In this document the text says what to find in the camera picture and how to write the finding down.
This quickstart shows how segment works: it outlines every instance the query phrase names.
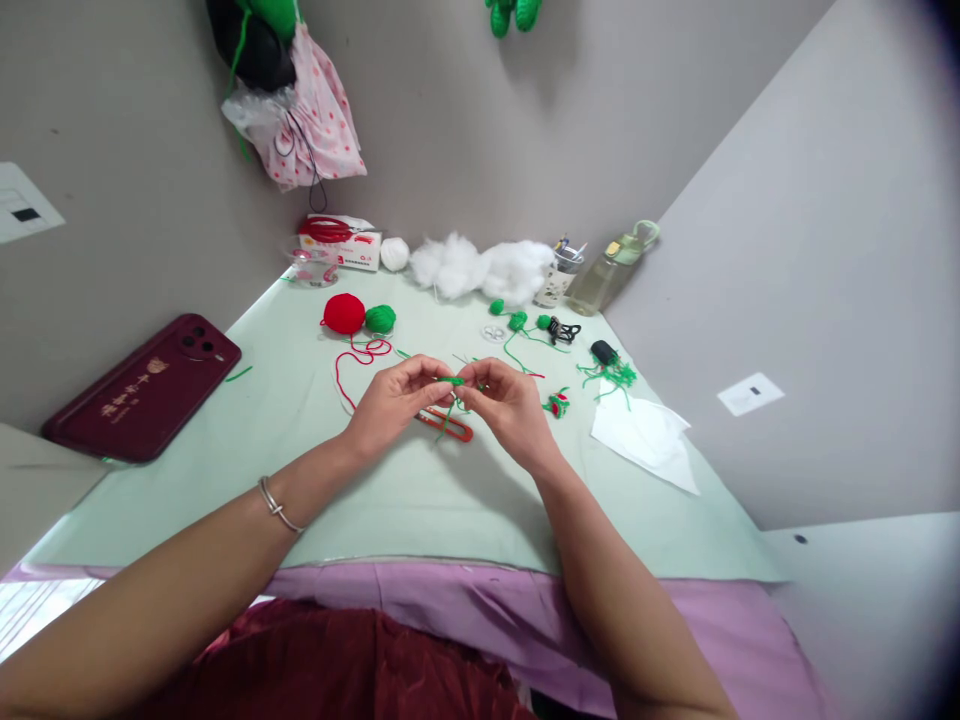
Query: tissue box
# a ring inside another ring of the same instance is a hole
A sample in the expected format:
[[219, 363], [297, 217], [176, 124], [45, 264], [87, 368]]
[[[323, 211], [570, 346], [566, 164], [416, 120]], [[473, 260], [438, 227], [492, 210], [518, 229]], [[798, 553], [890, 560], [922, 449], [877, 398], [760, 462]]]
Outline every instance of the tissue box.
[[349, 240], [342, 240], [332, 245], [317, 243], [309, 235], [300, 235], [300, 247], [308, 251], [314, 259], [328, 262], [331, 265], [357, 268], [376, 272], [380, 269], [380, 243], [383, 233], [373, 231], [373, 225], [366, 220], [353, 218], [349, 215], [316, 215], [308, 218], [326, 217], [344, 222], [359, 232], [354, 233]]

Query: red and green crochet piece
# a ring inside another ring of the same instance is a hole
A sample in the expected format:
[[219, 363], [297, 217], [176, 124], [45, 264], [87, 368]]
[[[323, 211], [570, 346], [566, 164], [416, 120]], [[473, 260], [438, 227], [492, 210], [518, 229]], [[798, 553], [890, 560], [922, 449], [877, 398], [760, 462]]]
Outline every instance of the red and green crochet piece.
[[567, 400], [567, 396], [563, 394], [569, 389], [570, 388], [560, 388], [559, 392], [555, 392], [547, 398], [547, 402], [543, 406], [544, 410], [552, 412], [553, 416], [558, 420], [567, 414], [567, 408], [570, 407], [570, 401]]

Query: light green table cover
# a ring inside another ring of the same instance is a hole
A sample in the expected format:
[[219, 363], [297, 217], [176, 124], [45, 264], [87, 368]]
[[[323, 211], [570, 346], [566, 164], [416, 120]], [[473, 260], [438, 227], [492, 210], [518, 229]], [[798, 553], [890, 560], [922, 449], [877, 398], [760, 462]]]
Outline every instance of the light green table cover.
[[[438, 304], [404, 276], [344, 271], [338, 284], [306, 290], [278, 281], [230, 329], [243, 350], [239, 371], [253, 369], [213, 393], [164, 454], [148, 466], [111, 473], [28, 556], [28, 563], [123, 566], [177, 531], [252, 487], [313, 445], [341, 431], [349, 418], [333, 379], [333, 361], [347, 346], [318, 323], [327, 299], [351, 292], [366, 305], [397, 311], [392, 338], [407, 353], [445, 360], [507, 359], [481, 335], [491, 323], [489, 301], [474, 294]], [[527, 308], [531, 325], [538, 311]], [[599, 381], [581, 389], [577, 363], [607, 340], [620, 348], [603, 317], [556, 314], [583, 331], [569, 355], [515, 339], [510, 349], [546, 375], [544, 400], [570, 386], [563, 420], [548, 418], [564, 455], [614, 525], [662, 578], [778, 581], [783, 576], [739, 503], [697, 450], [688, 446], [700, 497], [688, 495], [620, 458], [590, 437]], [[546, 333], [534, 331], [546, 338]], [[340, 363], [347, 392], [359, 401], [377, 370], [399, 362], [378, 358], [363, 367]], [[642, 358], [634, 367], [643, 368]], [[641, 378], [632, 395], [658, 401]], [[387, 457], [360, 478], [304, 533], [284, 567], [353, 558], [458, 558], [559, 573], [560, 565], [533, 481], [501, 449], [476, 415], [462, 420], [473, 442], [445, 438], [414, 422]]]

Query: red yarn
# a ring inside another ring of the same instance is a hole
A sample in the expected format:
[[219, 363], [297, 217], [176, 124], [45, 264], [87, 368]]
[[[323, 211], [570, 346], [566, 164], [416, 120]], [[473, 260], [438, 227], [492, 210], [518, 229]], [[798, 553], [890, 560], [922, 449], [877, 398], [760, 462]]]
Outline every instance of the red yarn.
[[320, 324], [341, 335], [353, 335], [363, 327], [366, 312], [359, 298], [350, 293], [341, 293], [327, 300]]
[[340, 388], [340, 394], [347, 399], [347, 402], [350, 403], [350, 407], [356, 410], [357, 406], [354, 404], [353, 400], [350, 399], [350, 396], [347, 395], [347, 391], [343, 389], [343, 385], [340, 384], [340, 358], [344, 357], [345, 355], [349, 355], [361, 365], [370, 365], [381, 355], [389, 355], [391, 352], [393, 352], [393, 345], [382, 338], [377, 338], [376, 340], [371, 340], [368, 342], [366, 348], [358, 348], [353, 344], [353, 335], [351, 335], [350, 347], [361, 355], [366, 355], [368, 358], [370, 358], [367, 362], [364, 362], [358, 356], [347, 350], [346, 352], [342, 352], [337, 355], [337, 359], [333, 363], [334, 370], [337, 373], [337, 387]]

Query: red yarn ball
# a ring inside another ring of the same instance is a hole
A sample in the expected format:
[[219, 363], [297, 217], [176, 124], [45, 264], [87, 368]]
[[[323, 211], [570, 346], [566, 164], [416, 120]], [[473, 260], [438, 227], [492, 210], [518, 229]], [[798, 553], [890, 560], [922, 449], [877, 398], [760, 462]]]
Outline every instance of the red yarn ball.
[[341, 335], [353, 335], [363, 327], [365, 316], [366, 310], [359, 298], [350, 293], [341, 293], [327, 300], [321, 325]]

